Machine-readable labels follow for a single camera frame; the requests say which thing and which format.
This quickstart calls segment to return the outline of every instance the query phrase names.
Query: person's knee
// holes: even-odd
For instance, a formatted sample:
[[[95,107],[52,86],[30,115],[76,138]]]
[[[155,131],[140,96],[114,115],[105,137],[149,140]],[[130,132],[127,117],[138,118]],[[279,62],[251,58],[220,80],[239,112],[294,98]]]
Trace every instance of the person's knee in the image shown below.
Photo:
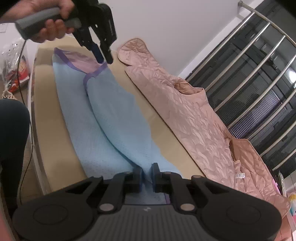
[[[30,114],[26,106],[18,100],[0,100],[0,128],[15,128],[28,131]]]

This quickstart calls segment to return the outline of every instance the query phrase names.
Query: purple trim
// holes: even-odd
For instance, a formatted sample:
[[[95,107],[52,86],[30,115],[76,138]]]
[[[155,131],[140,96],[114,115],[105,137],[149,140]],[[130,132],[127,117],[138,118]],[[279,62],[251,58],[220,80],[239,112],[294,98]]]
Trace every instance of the purple trim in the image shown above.
[[[86,74],[86,76],[83,78],[83,85],[86,92],[87,92],[87,88],[86,88],[87,81],[92,77],[97,77],[105,68],[107,68],[107,66],[108,66],[107,62],[104,62],[96,71]]]
[[[166,204],[170,204],[170,195],[164,193]]]
[[[66,55],[64,55],[64,52],[69,52],[69,51],[61,50],[61,49],[59,49],[59,48],[54,48],[54,53],[55,53],[56,55],[58,55],[58,56],[60,57],[60,59],[61,59],[66,65],[68,65],[68,66],[69,66],[70,68],[72,68],[72,69],[75,69],[75,70],[78,70],[78,71],[80,71],[80,72],[85,73],[84,71],[82,71],[82,70],[76,68],[76,67],[74,66],[74,64],[72,64],[71,61],[66,57]]]

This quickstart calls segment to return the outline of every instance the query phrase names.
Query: hand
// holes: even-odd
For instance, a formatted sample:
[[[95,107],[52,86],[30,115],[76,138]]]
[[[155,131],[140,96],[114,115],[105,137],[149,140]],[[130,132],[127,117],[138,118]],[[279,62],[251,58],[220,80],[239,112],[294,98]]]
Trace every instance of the hand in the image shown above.
[[[67,19],[74,8],[74,3],[71,0],[20,0],[0,18],[0,23],[14,22],[17,19],[51,7],[59,7],[62,18]],[[74,28],[66,28],[63,20],[58,19],[54,22],[49,19],[45,23],[45,28],[41,29],[31,39],[34,42],[43,43],[45,40],[60,39],[65,33],[70,34],[72,32],[74,32]]]

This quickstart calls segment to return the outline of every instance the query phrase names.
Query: pink quilted jacket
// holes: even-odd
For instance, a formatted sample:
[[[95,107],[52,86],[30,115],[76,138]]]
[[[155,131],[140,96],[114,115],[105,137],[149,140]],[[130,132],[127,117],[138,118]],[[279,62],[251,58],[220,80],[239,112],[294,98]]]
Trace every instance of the pink quilted jacket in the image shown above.
[[[205,176],[273,204],[282,217],[290,209],[277,193],[266,165],[246,139],[233,137],[208,103],[203,88],[167,73],[145,43],[129,40],[118,51],[126,73],[174,132]],[[238,173],[245,178],[235,178]]]

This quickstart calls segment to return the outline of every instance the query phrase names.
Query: black cable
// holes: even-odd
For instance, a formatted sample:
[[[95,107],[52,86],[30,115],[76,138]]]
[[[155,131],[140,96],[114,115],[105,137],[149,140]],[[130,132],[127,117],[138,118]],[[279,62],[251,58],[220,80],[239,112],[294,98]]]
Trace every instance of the black cable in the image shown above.
[[[26,104],[25,104],[24,97],[22,95],[22,91],[21,91],[21,88],[20,88],[19,67],[20,67],[20,61],[21,61],[21,58],[22,58],[22,52],[24,51],[26,42],[27,42],[27,40],[25,40],[25,42],[24,42],[24,44],[22,46],[22,50],[20,52],[20,56],[19,56],[19,59],[18,59],[18,62],[17,62],[17,83],[19,85],[20,96],[22,98],[22,102],[23,102],[24,105],[26,105]],[[31,138],[33,139],[33,129],[32,129],[32,124],[31,124],[31,119],[30,119],[30,128],[31,128]],[[29,160],[29,163],[28,163],[27,168],[25,170],[24,176],[22,177],[22,182],[20,184],[20,204],[22,204],[22,198],[21,198],[22,184],[24,182],[25,175],[26,175],[26,173],[28,171],[28,168],[29,168],[29,165],[31,163],[32,156],[33,156],[33,144],[31,144],[31,156],[30,156],[30,160]]]

